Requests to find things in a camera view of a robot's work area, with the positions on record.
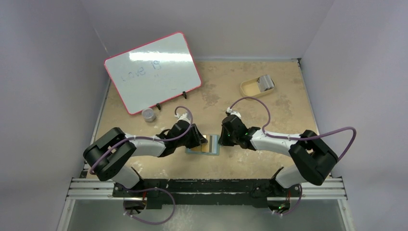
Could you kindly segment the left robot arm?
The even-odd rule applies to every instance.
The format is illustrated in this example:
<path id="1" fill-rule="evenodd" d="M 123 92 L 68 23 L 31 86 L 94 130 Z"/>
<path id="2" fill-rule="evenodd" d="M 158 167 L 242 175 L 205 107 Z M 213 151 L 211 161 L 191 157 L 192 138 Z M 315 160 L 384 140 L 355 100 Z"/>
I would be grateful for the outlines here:
<path id="1" fill-rule="evenodd" d="M 143 179 L 126 162 L 133 156 L 166 157 L 179 147 L 192 149 L 206 144 L 207 139 L 195 124 L 178 120 L 170 129 L 151 137 L 133 136 L 115 127 L 83 152 L 90 173 L 100 181 L 113 180 L 125 187 L 132 197 L 143 192 Z"/>

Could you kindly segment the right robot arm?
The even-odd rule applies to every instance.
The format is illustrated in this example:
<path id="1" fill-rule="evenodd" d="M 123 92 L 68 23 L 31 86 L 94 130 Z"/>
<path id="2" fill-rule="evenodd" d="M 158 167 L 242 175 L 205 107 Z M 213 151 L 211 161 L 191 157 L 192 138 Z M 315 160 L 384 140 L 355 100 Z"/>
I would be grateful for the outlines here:
<path id="1" fill-rule="evenodd" d="M 264 132 L 259 127 L 247 128 L 237 115 L 232 114 L 222 120 L 221 126 L 218 143 L 222 146 L 238 145 L 253 151 L 271 151 L 293 160 L 293 165 L 279 168 L 269 181 L 271 192 L 277 196 L 303 182 L 322 185 L 339 161 L 338 155 L 322 139 L 314 139 L 316 133 L 311 130 L 280 139 L 279 133 Z"/>

